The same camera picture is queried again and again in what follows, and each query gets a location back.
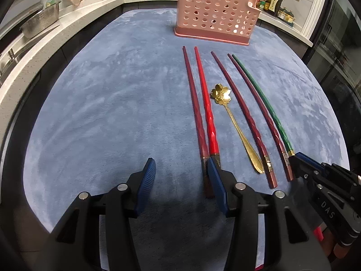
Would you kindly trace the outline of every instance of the bright red chopstick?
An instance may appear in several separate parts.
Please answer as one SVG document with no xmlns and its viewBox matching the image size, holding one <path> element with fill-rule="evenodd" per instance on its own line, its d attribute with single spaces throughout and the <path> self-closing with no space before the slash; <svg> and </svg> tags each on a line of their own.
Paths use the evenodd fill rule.
<svg viewBox="0 0 361 271">
<path fill-rule="evenodd" d="M 220 150 L 218 148 L 218 142 L 217 142 L 216 131 L 215 131 L 215 126 L 214 126 L 214 121 L 213 121 L 213 113 L 212 113 L 212 109 L 211 109 L 211 101 L 209 99 L 207 82 L 205 81 L 203 66 L 202 66 L 201 58 L 199 56 L 198 48 L 194 47 L 194 51 L 196 53 L 199 78 L 200 78 L 201 87 L 202 87 L 203 104 L 204 104 L 205 116 L 206 116 L 206 121 L 207 121 L 209 154 L 211 156 L 214 156 L 215 159 L 217 160 L 218 164 L 220 165 Z"/>
<path fill-rule="evenodd" d="M 273 121 L 272 121 L 271 117 L 268 114 L 268 110 L 265 107 L 265 104 L 263 103 L 263 101 L 260 98 L 259 94 L 257 93 L 255 87 L 252 85 L 252 83 L 250 82 L 250 80 L 248 79 L 248 77 L 246 76 L 244 71 L 242 70 L 242 68 L 237 64 L 236 60 L 230 54 L 228 54 L 228 57 L 230 58 L 230 60 L 234 64 L 234 66 L 237 68 L 237 70 L 239 71 L 239 73 L 243 77 L 243 79 L 246 82 L 248 88 L 250 89 L 253 97 L 255 98 L 259 108 L 261 109 L 262 114 L 263 114 L 263 116 L 264 116 L 264 118 L 265 118 L 265 120 L 267 122 L 267 125 L 268 125 L 268 127 L 269 127 L 269 129 L 270 129 L 270 131 L 272 133 L 274 142 L 276 143 L 276 147 L 277 147 L 279 156 L 280 156 L 280 158 L 282 160 L 283 168 L 284 168 L 285 173 L 286 173 L 287 181 L 292 181 L 294 179 L 294 175 L 292 173 L 291 165 L 290 165 L 290 163 L 288 161 L 287 152 L 285 150 L 285 147 L 284 147 L 283 143 L 279 139 L 278 131 L 273 125 Z"/>
<path fill-rule="evenodd" d="M 212 56 L 214 57 L 215 61 L 217 62 L 218 66 L 220 67 L 221 71 L 223 72 L 225 78 L 228 81 L 228 84 L 230 85 L 239 106 L 241 107 L 244 116 L 246 117 L 246 120 L 248 122 L 248 126 L 250 127 L 251 131 L 252 131 L 252 135 L 254 140 L 256 141 L 257 147 L 258 147 L 258 151 L 259 154 L 261 155 L 261 160 L 263 163 L 263 167 L 267 176 L 267 181 L 268 181 L 268 185 L 270 188 L 274 189 L 275 187 L 277 187 L 277 180 L 276 180 L 276 176 L 274 174 L 273 168 L 272 168 L 272 164 L 270 161 L 270 158 L 268 156 L 268 152 L 266 149 L 266 146 L 264 145 L 264 143 L 262 142 L 262 138 L 261 138 L 261 134 L 259 133 L 255 121 L 253 120 L 250 111 L 248 110 L 248 107 L 246 105 L 246 103 L 244 102 L 241 94 L 239 93 L 236 85 L 234 84 L 233 80 L 231 79 L 231 77 L 229 76 L 228 72 L 226 71 L 226 69 L 224 68 L 224 66 L 222 65 L 221 61 L 218 59 L 218 57 L 214 54 L 214 52 L 211 52 Z"/>
<path fill-rule="evenodd" d="M 205 140 L 205 133 L 203 128 L 203 121 L 202 121 L 202 115 L 199 108 L 199 102 L 196 92 L 196 86 L 194 84 L 194 79 L 192 75 L 192 69 L 191 65 L 189 63 L 187 50 L 185 49 L 185 46 L 183 46 L 183 54 L 184 54 L 184 60 L 185 60 L 185 67 L 187 69 L 187 75 L 188 75 L 188 81 L 189 81 L 189 88 L 191 90 L 191 98 L 192 98 L 192 105 L 193 105 L 193 111 L 194 111 L 194 119 L 196 122 L 196 130 L 197 130 L 197 137 L 198 137 L 198 145 L 199 145 L 199 154 L 201 156 L 201 164 L 202 164 L 202 173 L 203 173 L 203 185 L 204 185 L 204 192 L 206 198 L 213 198 L 214 193 L 212 190 L 211 181 L 209 180 L 209 177 L 207 175 L 207 160 L 209 159 L 209 152 L 207 143 Z"/>
</svg>

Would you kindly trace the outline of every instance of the green chopstick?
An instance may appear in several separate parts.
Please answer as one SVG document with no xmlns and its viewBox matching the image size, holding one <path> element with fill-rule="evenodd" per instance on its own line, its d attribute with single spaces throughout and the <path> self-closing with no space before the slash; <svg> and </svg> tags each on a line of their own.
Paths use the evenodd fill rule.
<svg viewBox="0 0 361 271">
<path fill-rule="evenodd" d="M 293 156 L 295 153 L 293 151 L 292 145 L 289 142 L 287 134 L 286 134 L 281 122 L 279 121 L 275 111 L 273 110 L 270 102 L 268 102 L 268 99 L 266 98 L 265 94 L 262 92 L 262 90 L 259 87 L 259 85 L 257 84 L 257 82 L 253 79 L 253 77 L 250 75 L 248 70 L 243 66 L 243 64 L 238 60 L 238 58 L 236 56 L 234 56 L 234 55 L 232 55 L 232 57 L 236 60 L 238 65 L 242 68 L 242 70 L 244 71 L 244 73 L 246 74 L 246 76 L 248 77 L 250 82 L 252 82 L 252 84 L 255 87 L 256 91 L 258 92 L 259 96 L 263 100 L 263 103 L 265 104 L 268 112 L 271 114 L 271 117 L 272 117 L 272 119 L 273 119 L 273 121 L 274 121 L 274 123 L 275 123 L 275 125 L 276 125 L 276 127 L 278 129 L 278 132 L 281 135 L 283 143 L 285 144 L 286 151 L 287 151 L 288 155 Z"/>
</svg>

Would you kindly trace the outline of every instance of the utensil holder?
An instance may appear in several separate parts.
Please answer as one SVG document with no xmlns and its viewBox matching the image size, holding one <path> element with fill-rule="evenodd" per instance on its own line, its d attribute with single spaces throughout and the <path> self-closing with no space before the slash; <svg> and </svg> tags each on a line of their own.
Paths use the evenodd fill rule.
<svg viewBox="0 0 361 271">
<path fill-rule="evenodd" d="M 261 10 L 257 0 L 179 0 L 174 32 L 180 37 L 248 45 Z"/>
</svg>

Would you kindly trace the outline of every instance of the dish soap bottle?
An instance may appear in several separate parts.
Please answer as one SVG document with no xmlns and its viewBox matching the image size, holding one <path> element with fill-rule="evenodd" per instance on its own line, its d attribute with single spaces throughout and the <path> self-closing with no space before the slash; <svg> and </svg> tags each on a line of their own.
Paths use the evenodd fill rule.
<svg viewBox="0 0 361 271">
<path fill-rule="evenodd" d="M 45 8 L 51 6 L 51 5 L 54 5 L 55 4 L 55 0 L 47 0 L 46 3 L 45 3 Z"/>
<path fill-rule="evenodd" d="M 281 7 L 281 3 L 283 0 L 271 0 L 271 3 L 268 7 L 267 13 L 271 14 L 272 16 L 277 17 L 279 8 Z"/>
<path fill-rule="evenodd" d="M 267 0 L 266 1 L 266 3 L 265 3 L 265 7 L 264 7 L 264 11 L 267 11 L 268 10 L 268 8 L 270 7 L 270 5 L 271 5 L 271 2 L 272 2 L 272 0 Z"/>
</svg>

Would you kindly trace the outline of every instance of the flower-shaped spoon head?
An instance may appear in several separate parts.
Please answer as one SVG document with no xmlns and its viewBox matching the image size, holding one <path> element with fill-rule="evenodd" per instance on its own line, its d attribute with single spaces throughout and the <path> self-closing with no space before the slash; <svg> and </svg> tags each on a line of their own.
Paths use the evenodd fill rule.
<svg viewBox="0 0 361 271">
<path fill-rule="evenodd" d="M 229 94 L 231 93 L 231 90 L 226 87 L 219 84 L 215 85 L 215 88 L 212 90 L 211 97 L 215 100 L 215 102 L 219 105 L 227 105 L 231 97 Z"/>
</svg>

